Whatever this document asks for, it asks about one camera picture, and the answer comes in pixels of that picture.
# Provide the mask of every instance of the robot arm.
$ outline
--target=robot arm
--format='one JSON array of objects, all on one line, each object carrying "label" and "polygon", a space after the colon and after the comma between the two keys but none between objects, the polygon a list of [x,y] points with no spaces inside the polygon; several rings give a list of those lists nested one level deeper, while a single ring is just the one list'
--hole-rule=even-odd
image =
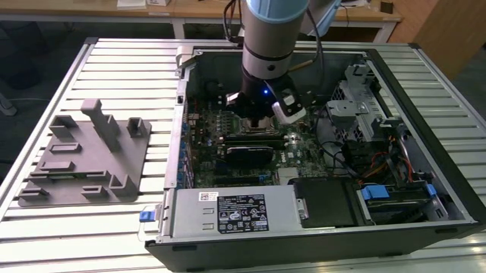
[{"label": "robot arm", "polygon": [[315,35],[311,21],[305,20],[306,10],[322,18],[318,32],[323,35],[339,4],[341,0],[315,0],[310,4],[307,0],[247,0],[243,5],[243,83],[239,95],[231,98],[237,113],[253,124],[273,115],[290,124],[306,115],[287,74],[291,53],[299,32]]}]

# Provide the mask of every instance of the blue latch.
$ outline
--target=blue latch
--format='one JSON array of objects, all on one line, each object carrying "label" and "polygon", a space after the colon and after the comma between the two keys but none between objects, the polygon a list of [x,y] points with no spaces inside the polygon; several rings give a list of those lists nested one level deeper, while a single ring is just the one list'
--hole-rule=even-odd
[{"label": "blue latch", "polygon": [[438,194],[438,191],[434,188],[433,184],[428,184],[428,192],[432,197],[434,197]]},{"label": "blue latch", "polygon": [[182,131],[183,131],[185,133],[187,133],[187,132],[190,131],[190,126],[187,125],[187,123],[186,123],[186,122],[183,122],[183,123],[182,123]]},{"label": "blue latch", "polygon": [[390,197],[389,191],[384,185],[366,186],[365,189],[362,189],[362,194],[365,200]]},{"label": "blue latch", "polygon": [[155,222],[155,210],[146,210],[141,212],[141,223]]}]

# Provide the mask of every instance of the power supply label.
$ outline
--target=power supply label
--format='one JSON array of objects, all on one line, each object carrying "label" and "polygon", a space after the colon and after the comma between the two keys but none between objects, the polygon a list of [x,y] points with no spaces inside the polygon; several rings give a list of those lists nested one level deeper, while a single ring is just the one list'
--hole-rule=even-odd
[{"label": "power supply label", "polygon": [[265,195],[218,197],[218,231],[222,234],[269,231]]}]

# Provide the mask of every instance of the motherboard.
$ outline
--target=motherboard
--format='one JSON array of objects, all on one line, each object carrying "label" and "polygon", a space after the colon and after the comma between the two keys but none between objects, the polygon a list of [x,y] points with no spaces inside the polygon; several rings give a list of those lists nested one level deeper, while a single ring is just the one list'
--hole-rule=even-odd
[{"label": "motherboard", "polygon": [[195,188],[281,185],[290,178],[327,174],[311,117],[293,125],[266,118],[251,127],[218,102],[199,107],[191,107],[187,115]]}]

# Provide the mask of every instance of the aluminum table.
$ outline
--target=aluminum table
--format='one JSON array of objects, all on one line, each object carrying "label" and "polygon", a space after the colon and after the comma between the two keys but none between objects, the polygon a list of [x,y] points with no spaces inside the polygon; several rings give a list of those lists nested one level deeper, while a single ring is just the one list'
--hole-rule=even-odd
[{"label": "aluminum table", "polygon": [[[87,39],[68,74],[0,187],[0,272],[169,272],[143,247],[157,223],[141,232],[139,211],[163,200],[179,46],[229,46],[221,40]],[[310,42],[299,47],[315,48]],[[486,123],[418,48],[408,44],[323,43],[376,48],[412,97],[454,162],[486,202]],[[75,120],[82,100],[99,98],[117,119],[153,123],[142,195],[133,203],[22,208],[18,194],[50,141],[56,114]],[[393,102],[385,98],[392,112]],[[254,267],[226,272],[481,272],[486,233],[442,241],[410,255]]]}]

